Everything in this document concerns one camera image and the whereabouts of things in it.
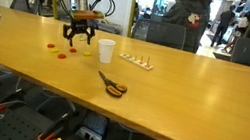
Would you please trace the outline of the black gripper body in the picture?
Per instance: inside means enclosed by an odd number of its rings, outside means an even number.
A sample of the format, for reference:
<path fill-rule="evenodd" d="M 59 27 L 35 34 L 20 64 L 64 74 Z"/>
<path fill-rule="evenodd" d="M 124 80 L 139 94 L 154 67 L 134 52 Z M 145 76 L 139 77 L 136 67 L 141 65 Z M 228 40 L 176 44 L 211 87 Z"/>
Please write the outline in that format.
<path fill-rule="evenodd" d="M 95 36 L 95 30 L 93 26 L 89 26 L 86 21 L 81 20 L 71 20 L 71 24 L 68 26 L 67 24 L 63 25 L 63 37 L 67 38 L 71 37 L 72 35 L 75 36 L 76 34 L 83 34 L 86 33 L 87 35 Z"/>

